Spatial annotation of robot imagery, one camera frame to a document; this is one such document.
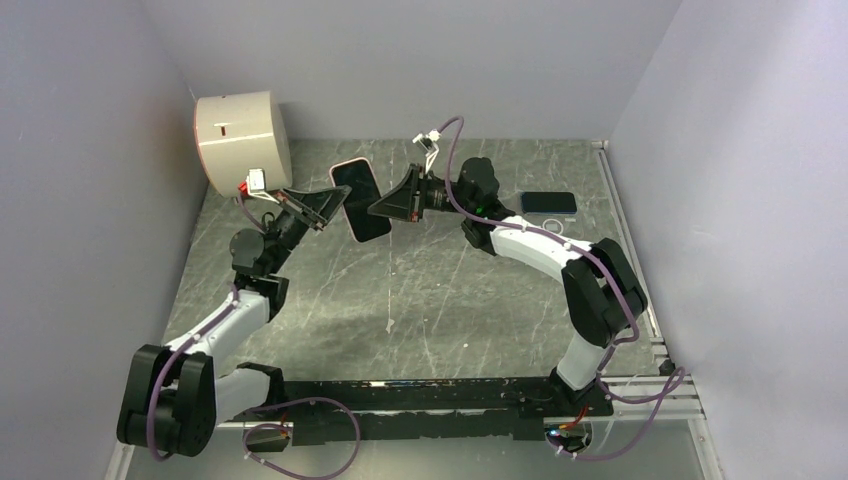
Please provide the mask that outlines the blue phone black screen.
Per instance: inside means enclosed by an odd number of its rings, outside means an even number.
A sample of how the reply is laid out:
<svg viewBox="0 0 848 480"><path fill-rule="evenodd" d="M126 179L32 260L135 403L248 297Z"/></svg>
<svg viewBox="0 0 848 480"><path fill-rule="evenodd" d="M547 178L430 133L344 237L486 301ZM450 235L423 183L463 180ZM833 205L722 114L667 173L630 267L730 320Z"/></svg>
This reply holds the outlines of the blue phone black screen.
<svg viewBox="0 0 848 480"><path fill-rule="evenodd" d="M520 195L520 206L529 214L573 215L578 211L575 195L567 191L525 191Z"/></svg>

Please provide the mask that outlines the clear phone case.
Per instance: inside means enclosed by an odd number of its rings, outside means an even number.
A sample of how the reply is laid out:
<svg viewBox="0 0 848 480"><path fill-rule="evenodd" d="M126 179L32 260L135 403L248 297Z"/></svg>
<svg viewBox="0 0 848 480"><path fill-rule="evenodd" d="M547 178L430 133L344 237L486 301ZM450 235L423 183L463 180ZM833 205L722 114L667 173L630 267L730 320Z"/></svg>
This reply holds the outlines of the clear phone case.
<svg viewBox="0 0 848 480"><path fill-rule="evenodd" d="M571 215L550 216L541 223L541 228L553 234L567 236L569 229L577 223L577 219Z"/></svg>

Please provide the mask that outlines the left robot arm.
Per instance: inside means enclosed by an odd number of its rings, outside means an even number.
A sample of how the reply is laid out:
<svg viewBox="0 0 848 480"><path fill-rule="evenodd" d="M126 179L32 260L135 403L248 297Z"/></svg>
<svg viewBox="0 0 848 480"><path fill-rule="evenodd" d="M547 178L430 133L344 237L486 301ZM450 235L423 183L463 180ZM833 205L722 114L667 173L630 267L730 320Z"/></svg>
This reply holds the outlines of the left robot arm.
<svg viewBox="0 0 848 480"><path fill-rule="evenodd" d="M279 271L350 193L348 186L248 193L276 204L279 213L267 212L233 235L233 281L212 313L176 339L134 353L116 426L119 442L144 447L157 461L194 457L222 422L244 412L262 420L281 415L287 395L280 368L247 362L221 376L218 365L282 310L290 282Z"/></svg>

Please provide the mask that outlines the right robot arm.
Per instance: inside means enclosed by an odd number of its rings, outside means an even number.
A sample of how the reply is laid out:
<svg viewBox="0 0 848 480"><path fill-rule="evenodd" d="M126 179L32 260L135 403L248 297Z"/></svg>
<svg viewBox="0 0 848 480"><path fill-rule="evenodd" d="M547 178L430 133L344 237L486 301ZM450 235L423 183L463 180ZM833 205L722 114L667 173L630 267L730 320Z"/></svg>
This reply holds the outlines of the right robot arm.
<svg viewBox="0 0 848 480"><path fill-rule="evenodd" d="M615 340L625 330L638 338L637 319L648 298L616 241L577 241L545 230L506 208L499 189L488 158L466 160L455 181L413 164L403 181L368 211L411 223L422 220L427 210L460 213L473 248L516 260L558 281L575 335L552 372L549 397L556 411L572 415L587 403L588 389L611 357Z"/></svg>

